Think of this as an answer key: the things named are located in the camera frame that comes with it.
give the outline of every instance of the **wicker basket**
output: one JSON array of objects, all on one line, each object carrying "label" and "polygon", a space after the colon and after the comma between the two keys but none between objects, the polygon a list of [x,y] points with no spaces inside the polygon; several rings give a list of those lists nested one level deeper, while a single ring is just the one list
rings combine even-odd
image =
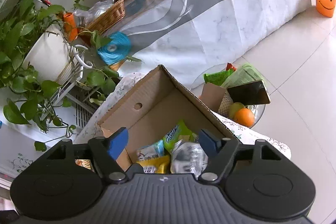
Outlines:
[{"label": "wicker basket", "polygon": [[114,24],[122,20],[124,16],[124,0],[118,0],[105,13],[91,22],[86,28],[91,32],[97,30],[98,34],[102,34],[106,30],[110,29]]}]

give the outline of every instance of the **white flower pot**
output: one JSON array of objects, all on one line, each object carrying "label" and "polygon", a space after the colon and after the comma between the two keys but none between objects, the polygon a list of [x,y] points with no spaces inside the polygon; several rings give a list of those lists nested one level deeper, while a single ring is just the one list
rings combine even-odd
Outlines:
[{"label": "white flower pot", "polygon": [[64,84],[64,73],[71,69],[69,57],[70,47],[64,43],[63,35],[55,26],[50,26],[48,31],[59,33],[44,33],[31,48],[23,61],[23,68],[28,63],[38,71],[38,80],[51,80]]}]

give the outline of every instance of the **metal screw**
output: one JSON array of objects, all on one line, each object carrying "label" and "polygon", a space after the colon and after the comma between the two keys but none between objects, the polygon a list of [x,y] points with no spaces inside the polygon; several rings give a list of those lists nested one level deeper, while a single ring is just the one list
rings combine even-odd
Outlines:
[{"label": "metal screw", "polygon": [[123,180],[125,177],[126,175],[121,172],[113,172],[109,175],[109,179],[115,181]]},{"label": "metal screw", "polygon": [[218,179],[218,176],[215,173],[210,173],[210,172],[203,173],[201,177],[202,179],[207,180],[207,181],[214,181]]}]

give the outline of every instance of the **cardboard box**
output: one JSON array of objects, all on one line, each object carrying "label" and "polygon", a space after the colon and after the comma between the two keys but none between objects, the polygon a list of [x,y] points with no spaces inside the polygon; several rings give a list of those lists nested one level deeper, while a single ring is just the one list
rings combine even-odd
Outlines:
[{"label": "cardboard box", "polygon": [[137,161],[137,149],[163,138],[180,119],[194,133],[204,128],[218,138],[234,138],[210,109],[163,65],[136,83],[98,124],[105,137],[120,127],[128,129],[128,144],[117,159],[117,163],[126,170]]}]

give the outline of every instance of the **yellow snack package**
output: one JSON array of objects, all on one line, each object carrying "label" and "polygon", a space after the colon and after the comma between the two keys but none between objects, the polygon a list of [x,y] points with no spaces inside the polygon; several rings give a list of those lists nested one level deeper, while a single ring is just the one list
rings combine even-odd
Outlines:
[{"label": "yellow snack package", "polygon": [[138,160],[136,163],[143,167],[146,174],[165,174],[170,163],[170,155],[151,160]]}]

